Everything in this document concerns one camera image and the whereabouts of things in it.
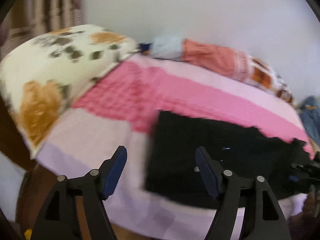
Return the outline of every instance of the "white pillow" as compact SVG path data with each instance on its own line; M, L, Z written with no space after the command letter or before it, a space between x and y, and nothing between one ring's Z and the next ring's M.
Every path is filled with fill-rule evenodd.
M136 49L131 38L81 25L33 38L3 59L1 95L33 156L65 109Z

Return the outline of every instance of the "metal screw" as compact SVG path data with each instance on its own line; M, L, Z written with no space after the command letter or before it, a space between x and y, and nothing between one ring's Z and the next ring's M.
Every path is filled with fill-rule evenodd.
M99 174L99 171L98 170L92 170L92 171L90 171L90 175L92 175L92 176L96 176L96 175L98 175Z
M230 177L230 176L232 175L232 171L225 170L225 171L223 172L223 174L226 175L226 176L228 176L228 177Z
M66 176L60 175L57 177L57 181L64 181L65 178L66 178Z
M264 182L264 177L258 176L258 177L257 177L257 180L260 181L260 182Z

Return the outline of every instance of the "pink blanket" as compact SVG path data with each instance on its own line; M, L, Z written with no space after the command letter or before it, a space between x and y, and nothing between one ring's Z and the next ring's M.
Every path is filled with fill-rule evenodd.
M312 152L299 117L281 99L201 67L134 55L62 116L37 160L73 178L98 168L124 145L127 163L104 202L110 221L157 239L204 239L215 210L183 206L144 190L149 132L159 109L256 126L266 136L306 141L305 150ZM299 195L279 203L288 218L303 201ZM243 215L239 209L232 240L239 239Z

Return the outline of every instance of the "patterned pillowcase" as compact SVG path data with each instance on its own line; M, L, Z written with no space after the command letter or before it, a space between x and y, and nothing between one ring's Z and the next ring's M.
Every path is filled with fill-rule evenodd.
M59 116L136 49L131 38L81 25L33 38L4 58L1 96L31 157Z
M264 90L283 101L294 104L294 97L282 77L263 60L248 58L250 74L244 83Z

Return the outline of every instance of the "pillow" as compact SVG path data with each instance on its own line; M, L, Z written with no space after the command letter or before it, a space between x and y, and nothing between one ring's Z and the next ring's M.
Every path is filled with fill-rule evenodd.
M136 48L131 38L81 25L33 38L3 59L1 96L31 156L59 116Z
M140 51L150 57L181 60L204 67L294 104L293 95L282 77L267 63L245 52L174 35L156 37L151 44L140 44Z

